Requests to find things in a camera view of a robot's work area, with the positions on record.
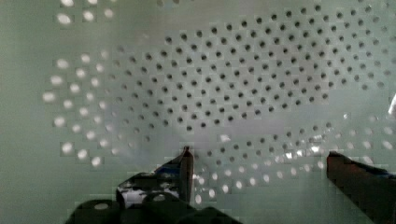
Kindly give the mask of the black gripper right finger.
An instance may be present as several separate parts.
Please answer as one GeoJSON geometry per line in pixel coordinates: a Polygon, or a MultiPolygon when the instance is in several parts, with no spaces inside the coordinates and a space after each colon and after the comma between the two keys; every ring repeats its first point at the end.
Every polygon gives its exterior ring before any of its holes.
{"type": "Polygon", "coordinates": [[[326,175],[374,224],[395,224],[396,179],[385,169],[331,151],[326,175]]]}

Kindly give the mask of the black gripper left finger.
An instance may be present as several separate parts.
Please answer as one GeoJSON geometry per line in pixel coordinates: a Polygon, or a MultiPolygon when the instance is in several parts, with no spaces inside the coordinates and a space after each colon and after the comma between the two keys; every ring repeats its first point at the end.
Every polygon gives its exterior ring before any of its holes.
{"type": "Polygon", "coordinates": [[[194,158],[190,147],[152,172],[142,172],[121,182],[116,199],[123,209],[141,204],[150,193],[166,192],[184,202],[191,199],[194,158]]]}

